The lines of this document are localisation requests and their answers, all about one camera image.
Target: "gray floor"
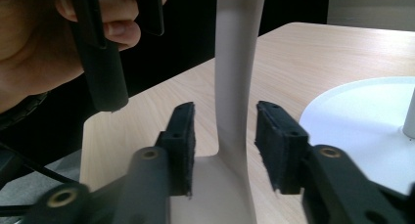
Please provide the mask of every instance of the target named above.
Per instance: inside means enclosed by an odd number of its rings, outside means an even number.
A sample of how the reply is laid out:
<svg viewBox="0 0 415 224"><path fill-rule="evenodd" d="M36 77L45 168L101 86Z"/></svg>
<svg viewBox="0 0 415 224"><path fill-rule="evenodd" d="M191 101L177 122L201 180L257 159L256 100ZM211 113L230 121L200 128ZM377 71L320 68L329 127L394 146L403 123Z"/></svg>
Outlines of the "gray floor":
<svg viewBox="0 0 415 224"><path fill-rule="evenodd" d="M73 180L79 180L80 155L81 151L75 152L46 167ZM45 192L61 184L40 173L30 173L9 182L0 191L0 205L33 204ZM19 220L19 217L0 218L0 224L15 224Z"/></svg>

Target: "skin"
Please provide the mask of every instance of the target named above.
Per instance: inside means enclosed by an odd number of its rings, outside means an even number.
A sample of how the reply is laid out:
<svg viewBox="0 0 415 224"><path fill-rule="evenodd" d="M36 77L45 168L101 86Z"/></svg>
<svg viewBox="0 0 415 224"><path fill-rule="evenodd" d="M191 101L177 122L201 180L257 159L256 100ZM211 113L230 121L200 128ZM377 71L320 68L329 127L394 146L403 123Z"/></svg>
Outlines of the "skin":
<svg viewBox="0 0 415 224"><path fill-rule="evenodd" d="M99 1L106 37L119 51L137 45L136 1ZM83 73L68 21L70 0L0 0L0 113Z"/></svg>

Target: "wristband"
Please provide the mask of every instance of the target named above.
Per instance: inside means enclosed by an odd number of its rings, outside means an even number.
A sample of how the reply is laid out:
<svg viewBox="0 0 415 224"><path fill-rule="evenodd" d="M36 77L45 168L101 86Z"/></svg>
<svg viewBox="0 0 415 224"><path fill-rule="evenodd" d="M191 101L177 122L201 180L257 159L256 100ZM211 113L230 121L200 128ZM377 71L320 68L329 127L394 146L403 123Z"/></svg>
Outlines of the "wristband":
<svg viewBox="0 0 415 224"><path fill-rule="evenodd" d="M46 99L48 93L28 96L16 106L0 113L0 130L8 128L30 115Z"/></svg>

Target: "white base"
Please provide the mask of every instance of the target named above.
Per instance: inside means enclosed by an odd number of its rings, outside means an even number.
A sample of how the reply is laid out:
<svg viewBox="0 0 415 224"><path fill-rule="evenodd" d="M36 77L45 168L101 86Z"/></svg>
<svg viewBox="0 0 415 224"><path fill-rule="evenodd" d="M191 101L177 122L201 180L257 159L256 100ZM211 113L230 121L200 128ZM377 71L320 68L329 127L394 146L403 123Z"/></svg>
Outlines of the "white base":
<svg viewBox="0 0 415 224"><path fill-rule="evenodd" d="M408 195L415 182L415 140L401 129L414 87L415 77L342 85L313 100L300 125L311 145L344 150L368 179Z"/></svg>

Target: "wooden table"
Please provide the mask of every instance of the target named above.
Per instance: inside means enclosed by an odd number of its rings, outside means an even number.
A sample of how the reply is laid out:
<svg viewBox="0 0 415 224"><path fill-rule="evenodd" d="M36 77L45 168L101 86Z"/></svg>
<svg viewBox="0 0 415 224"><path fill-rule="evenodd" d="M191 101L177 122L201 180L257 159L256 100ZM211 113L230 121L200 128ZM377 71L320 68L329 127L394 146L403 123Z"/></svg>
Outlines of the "wooden table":
<svg viewBox="0 0 415 224"><path fill-rule="evenodd" d="M186 102L196 106L196 156L214 155L213 74L210 60L132 97L121 111L100 112L88 119L81 182L96 190L124 175L132 154L153 146L174 107ZM305 107L331 88L367 78L414 74L415 32L295 22L259 37L247 139L257 223L306 223L300 196L271 190L254 145L259 100L278 104L299 120Z"/></svg>

